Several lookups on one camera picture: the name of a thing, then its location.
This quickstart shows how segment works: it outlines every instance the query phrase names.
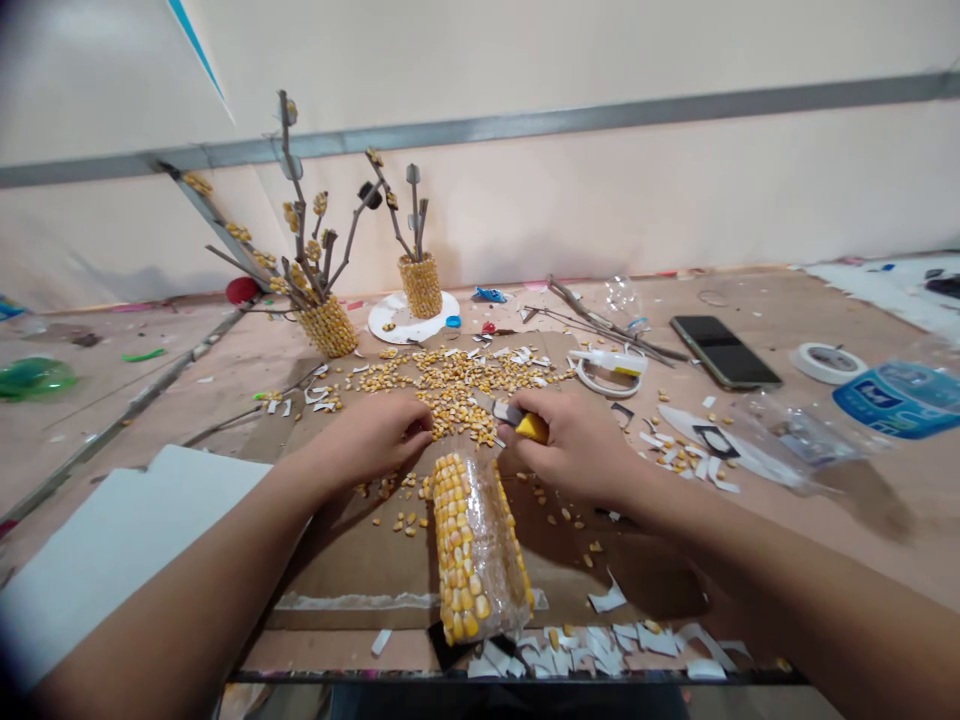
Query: smartphone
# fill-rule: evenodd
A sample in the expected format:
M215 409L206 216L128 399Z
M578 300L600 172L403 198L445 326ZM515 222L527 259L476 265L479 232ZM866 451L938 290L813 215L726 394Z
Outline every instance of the smartphone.
M780 387L783 380L712 315L678 315L670 325L724 387Z

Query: corn-covered cylinder vase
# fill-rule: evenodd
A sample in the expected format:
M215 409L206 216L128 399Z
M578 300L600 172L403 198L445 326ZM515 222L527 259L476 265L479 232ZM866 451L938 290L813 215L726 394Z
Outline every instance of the corn-covered cylinder vase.
M343 357L357 347L357 331L337 302L336 295L331 294L323 305L294 315L310 342L327 357Z
M466 449L444 455L432 496L447 643L523 629L534 596L496 460Z
M433 255L424 253L421 262L413 262L409 255L403 255L398 265L403 291L407 294L407 303L414 317L431 318L439 315L443 297L440 294L437 261Z

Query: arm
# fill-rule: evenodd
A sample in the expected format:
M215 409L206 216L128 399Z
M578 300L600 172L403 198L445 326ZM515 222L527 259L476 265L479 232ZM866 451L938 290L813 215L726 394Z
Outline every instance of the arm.
M431 427L429 408L399 395L344 411L80 643L41 702L64 718L209 713L310 517L419 453Z
M676 543L845 717L960 717L956 613L651 468L595 405L545 391L514 401L550 425L548 446L500 428L532 470Z

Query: green plastic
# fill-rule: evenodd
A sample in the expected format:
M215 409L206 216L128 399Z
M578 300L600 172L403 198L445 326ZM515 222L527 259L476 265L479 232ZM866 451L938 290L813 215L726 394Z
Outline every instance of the green plastic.
M124 355L124 362L143 362L144 360L153 360L155 357L159 357L166 352L163 348L157 348L152 353L147 353L146 355Z
M38 395L60 392L77 381L65 362L32 357L0 368L0 398L20 402Z

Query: yellow utility knife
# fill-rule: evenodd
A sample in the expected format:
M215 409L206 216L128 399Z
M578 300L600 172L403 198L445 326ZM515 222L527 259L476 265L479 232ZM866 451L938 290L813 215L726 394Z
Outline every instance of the yellow utility knife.
M473 393L477 405L493 415L500 422L505 422L516 431L517 435L530 438L534 442L546 445L550 438L550 428L546 421L535 413L525 413L519 408L500 402L479 390Z

